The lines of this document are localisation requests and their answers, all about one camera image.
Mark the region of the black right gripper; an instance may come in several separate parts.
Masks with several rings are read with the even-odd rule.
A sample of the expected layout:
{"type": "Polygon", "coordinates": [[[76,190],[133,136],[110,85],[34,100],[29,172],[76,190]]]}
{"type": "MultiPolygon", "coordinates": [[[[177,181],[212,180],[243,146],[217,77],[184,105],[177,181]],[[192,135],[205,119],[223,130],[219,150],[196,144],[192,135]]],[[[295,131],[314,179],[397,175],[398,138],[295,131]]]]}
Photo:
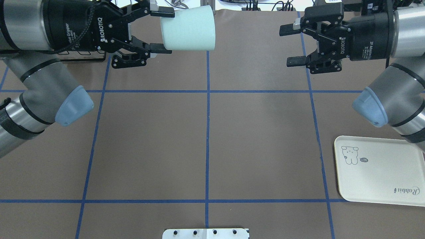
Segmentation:
{"type": "Polygon", "coordinates": [[[305,66],[312,74],[342,70],[342,59],[364,61],[389,58],[395,42],[392,3],[378,3],[377,10],[364,9],[360,16],[344,20],[344,4],[308,7],[304,21],[280,26],[279,36],[306,34],[317,41],[307,56],[287,58],[287,67],[305,66]]]}

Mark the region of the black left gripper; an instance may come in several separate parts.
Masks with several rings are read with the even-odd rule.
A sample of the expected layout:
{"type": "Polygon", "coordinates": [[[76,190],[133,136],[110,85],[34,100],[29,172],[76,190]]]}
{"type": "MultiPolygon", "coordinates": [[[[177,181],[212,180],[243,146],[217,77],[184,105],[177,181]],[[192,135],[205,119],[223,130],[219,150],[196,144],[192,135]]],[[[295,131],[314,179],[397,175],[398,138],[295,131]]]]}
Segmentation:
{"type": "Polygon", "coordinates": [[[43,19],[50,44],[46,53],[114,53],[115,69],[145,66],[151,53],[171,54],[162,43],[146,43],[129,33],[129,24],[151,15],[174,18],[173,8],[151,10],[146,0],[118,7],[111,0],[44,0],[43,19]]]}

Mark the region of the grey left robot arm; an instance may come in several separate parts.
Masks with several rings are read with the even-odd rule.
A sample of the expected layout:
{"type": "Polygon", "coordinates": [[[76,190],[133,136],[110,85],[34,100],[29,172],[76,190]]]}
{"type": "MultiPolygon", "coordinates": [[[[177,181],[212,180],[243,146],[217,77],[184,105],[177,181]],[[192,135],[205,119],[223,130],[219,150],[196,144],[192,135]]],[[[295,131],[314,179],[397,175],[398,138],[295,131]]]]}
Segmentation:
{"type": "Polygon", "coordinates": [[[174,19],[172,7],[137,0],[118,7],[110,0],[2,0],[1,60],[26,91],[1,101],[1,156],[54,123],[68,126],[94,107],[87,91],[58,58],[64,51],[113,54],[115,69],[147,64],[152,53],[171,53],[163,44],[130,34],[130,24],[147,15],[174,19]]]}

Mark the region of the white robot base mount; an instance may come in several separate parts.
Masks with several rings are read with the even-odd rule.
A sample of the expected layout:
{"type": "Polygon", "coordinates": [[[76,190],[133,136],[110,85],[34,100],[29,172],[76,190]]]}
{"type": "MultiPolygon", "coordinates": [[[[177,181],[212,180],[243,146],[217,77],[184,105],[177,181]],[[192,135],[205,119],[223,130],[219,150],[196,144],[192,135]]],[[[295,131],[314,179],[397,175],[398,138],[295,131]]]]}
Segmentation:
{"type": "Polygon", "coordinates": [[[167,229],[163,239],[249,239],[249,229],[245,228],[192,228],[167,229]]]}

